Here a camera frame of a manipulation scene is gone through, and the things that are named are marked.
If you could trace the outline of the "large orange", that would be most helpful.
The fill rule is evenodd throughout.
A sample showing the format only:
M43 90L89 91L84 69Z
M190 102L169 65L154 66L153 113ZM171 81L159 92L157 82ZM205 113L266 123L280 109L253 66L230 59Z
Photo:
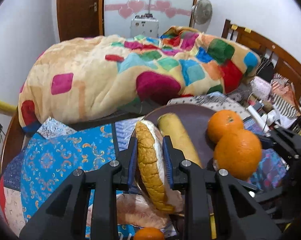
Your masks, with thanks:
M213 163L226 169L234 178L248 180L262 159L262 145L257 135L238 129L223 135L216 144Z

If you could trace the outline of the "peeled pomelo flesh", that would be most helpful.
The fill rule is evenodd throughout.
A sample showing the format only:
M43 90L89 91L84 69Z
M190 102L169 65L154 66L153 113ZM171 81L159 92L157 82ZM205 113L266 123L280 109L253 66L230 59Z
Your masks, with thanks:
M170 222L167 214L157 210L140 194L117 194L116 206L117 225L163 229Z

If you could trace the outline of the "small mandarin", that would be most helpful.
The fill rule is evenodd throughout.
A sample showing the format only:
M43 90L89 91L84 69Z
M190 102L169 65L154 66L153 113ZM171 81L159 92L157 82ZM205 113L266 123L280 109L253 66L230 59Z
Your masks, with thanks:
M164 240L165 236L157 228L142 228L134 235L134 240Z

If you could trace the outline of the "patterned patchwork bed cover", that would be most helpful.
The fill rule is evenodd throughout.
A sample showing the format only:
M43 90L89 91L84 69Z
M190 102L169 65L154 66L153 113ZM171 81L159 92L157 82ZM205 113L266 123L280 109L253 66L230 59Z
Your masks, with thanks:
M167 105L193 104L214 111L230 109L244 120L245 129L261 134L262 130L242 106L231 98L214 92L207 96L172 99ZM142 117L108 123L79 132L83 128L70 128L54 119L48 119L33 135L21 152L12 159L0 180L0 202L7 223L19 236L21 229L41 204L75 169L95 170L115 159L115 149L128 148L129 139L137 121ZM128 192L140 194L137 186ZM132 237L139 226L118 225L123 237ZM165 237L176 236L170 222L160 229Z

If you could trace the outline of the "purple ceramic plate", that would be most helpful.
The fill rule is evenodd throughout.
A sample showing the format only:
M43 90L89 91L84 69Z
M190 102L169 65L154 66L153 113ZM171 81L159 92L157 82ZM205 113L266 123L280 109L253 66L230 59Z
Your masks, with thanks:
M205 168L209 160L211 160L213 157L213 148L214 148L214 143L211 142L206 136L207 123L210 117L215 112L211 109L207 109L205 107L191 105L191 104L168 105L152 111L142 120L151 121L158 128L158 123L157 123L158 118L166 113L175 113L180 118L191 141L193 142L193 145L197 150L200 161L204 166L203 168ZM138 174L137 183L142 189L142 191L145 194L147 194L146 188L144 187L141 180L140 171Z

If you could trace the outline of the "black bag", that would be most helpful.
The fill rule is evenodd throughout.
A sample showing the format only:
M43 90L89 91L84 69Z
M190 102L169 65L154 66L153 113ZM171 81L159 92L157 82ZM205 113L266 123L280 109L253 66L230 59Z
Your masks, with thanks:
M266 57L262 57L261 64L257 68L256 75L266 82L270 83L274 77L274 64Z

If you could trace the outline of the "wooden headboard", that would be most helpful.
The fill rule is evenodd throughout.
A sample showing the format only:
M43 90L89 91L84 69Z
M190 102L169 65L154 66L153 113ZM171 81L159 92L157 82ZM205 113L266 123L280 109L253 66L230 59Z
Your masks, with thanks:
M250 49L256 50L263 57L269 55L269 59L275 57L275 72L289 79L295 89L297 100L301 101L301 64L286 50L263 35L233 24L226 19L222 32L222 38L229 38Z

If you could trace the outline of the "colourful checked blanket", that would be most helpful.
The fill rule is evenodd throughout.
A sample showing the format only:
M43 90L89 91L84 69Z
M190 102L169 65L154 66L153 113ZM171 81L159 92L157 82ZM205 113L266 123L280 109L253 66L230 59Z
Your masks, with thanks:
M20 89L19 123L31 133L50 117L76 124L143 101L227 94L260 62L251 49L190 27L172 26L158 38L74 38L38 57Z

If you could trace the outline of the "standing electric fan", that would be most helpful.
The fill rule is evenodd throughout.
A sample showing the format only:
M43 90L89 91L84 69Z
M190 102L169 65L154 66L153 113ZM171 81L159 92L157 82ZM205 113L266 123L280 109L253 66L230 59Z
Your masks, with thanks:
M191 18L192 28L196 24L202 25L207 23L213 14L213 7L210 0L198 0L192 7Z

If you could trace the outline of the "white appliance box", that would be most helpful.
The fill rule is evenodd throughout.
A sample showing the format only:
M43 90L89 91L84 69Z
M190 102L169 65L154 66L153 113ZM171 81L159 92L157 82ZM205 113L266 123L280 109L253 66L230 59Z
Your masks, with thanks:
M158 38L159 21L152 14L136 15L130 22L130 37L137 35Z

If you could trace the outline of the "brown wooden door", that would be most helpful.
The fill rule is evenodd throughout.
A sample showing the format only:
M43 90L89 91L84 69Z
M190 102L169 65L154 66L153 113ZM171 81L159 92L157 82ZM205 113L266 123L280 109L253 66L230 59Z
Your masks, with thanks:
M61 41L104 34L104 0L57 0Z

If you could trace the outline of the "frosted sliding wardrobe doors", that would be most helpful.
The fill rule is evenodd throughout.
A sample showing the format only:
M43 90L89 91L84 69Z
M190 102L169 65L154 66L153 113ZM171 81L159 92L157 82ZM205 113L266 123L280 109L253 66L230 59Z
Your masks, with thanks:
M131 20L152 14L159 22L161 35L172 25L191 25L191 10L196 0L104 0L104 33L130 36Z

